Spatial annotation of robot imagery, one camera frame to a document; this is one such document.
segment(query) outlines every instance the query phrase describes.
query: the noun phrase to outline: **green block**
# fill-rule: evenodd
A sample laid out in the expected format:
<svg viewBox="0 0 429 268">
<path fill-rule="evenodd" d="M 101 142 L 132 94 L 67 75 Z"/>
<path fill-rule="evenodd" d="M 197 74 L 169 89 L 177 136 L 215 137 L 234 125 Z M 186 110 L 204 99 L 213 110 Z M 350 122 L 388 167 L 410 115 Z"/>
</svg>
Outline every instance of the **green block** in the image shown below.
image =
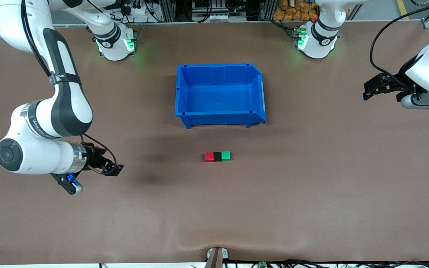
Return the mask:
<svg viewBox="0 0 429 268">
<path fill-rule="evenodd" d="M 221 152 L 221 160 L 222 161 L 230 161 L 231 160 L 231 153 L 229 151 L 222 151 Z"/>
</svg>

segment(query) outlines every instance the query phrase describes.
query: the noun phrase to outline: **yellow stripe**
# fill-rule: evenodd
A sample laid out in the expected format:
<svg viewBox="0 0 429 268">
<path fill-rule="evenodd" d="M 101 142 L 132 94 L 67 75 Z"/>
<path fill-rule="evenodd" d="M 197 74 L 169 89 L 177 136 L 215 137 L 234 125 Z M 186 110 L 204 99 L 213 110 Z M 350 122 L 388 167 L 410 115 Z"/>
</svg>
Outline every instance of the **yellow stripe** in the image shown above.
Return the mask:
<svg viewBox="0 0 429 268">
<path fill-rule="evenodd" d="M 398 8 L 400 9 L 400 13 L 402 16 L 407 14 L 407 9 L 405 8 L 405 4 L 403 3 L 403 0 L 397 0 L 397 5 L 398 5 Z M 403 18 L 403 20 L 409 20 L 409 19 L 410 18 L 408 16 Z"/>
</svg>

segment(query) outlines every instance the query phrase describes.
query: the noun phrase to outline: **red block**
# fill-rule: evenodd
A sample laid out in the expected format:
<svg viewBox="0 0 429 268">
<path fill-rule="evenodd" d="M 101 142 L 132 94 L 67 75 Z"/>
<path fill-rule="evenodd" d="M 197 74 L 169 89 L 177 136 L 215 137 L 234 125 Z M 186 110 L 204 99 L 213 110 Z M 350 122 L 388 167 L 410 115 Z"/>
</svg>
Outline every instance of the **red block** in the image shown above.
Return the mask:
<svg viewBox="0 0 429 268">
<path fill-rule="evenodd" d="M 213 153 L 212 151 L 204 154 L 204 160 L 205 160 L 205 162 L 214 162 L 214 160 L 215 160 L 214 154 L 215 153 Z"/>
</svg>

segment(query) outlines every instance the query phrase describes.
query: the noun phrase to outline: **brown table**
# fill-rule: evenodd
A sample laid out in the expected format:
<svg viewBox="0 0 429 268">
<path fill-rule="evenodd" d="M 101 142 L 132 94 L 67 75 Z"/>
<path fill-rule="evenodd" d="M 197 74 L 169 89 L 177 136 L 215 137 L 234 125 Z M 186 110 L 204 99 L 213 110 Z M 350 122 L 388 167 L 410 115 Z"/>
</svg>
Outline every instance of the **brown table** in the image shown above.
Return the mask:
<svg viewBox="0 0 429 268">
<path fill-rule="evenodd" d="M 84 172 L 78 196 L 0 168 L 0 264 L 201 261 L 212 246 L 231 259 L 429 260 L 429 111 L 362 99 L 383 25 L 346 23 L 323 60 L 271 24 L 147 26 L 121 62 L 85 29 L 59 29 L 94 109 L 88 133 L 125 168 Z M 398 22 L 376 62 L 395 72 L 428 40 L 420 22 Z M 185 129 L 175 75 L 192 63 L 254 63 L 268 124 Z M 16 106 L 52 94 L 34 57 L 0 39 L 0 139 Z M 220 150 L 233 161 L 201 161 Z"/>
</svg>

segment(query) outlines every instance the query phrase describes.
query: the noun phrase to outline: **blue plastic container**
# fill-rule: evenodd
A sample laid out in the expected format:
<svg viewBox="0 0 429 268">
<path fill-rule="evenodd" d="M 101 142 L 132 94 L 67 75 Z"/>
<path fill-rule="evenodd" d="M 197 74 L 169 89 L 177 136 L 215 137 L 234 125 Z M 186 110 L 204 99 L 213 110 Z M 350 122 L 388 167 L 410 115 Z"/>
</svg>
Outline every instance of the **blue plastic container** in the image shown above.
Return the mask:
<svg viewBox="0 0 429 268">
<path fill-rule="evenodd" d="M 250 63 L 178 66 L 175 115 L 186 128 L 266 124 L 263 76 Z"/>
</svg>

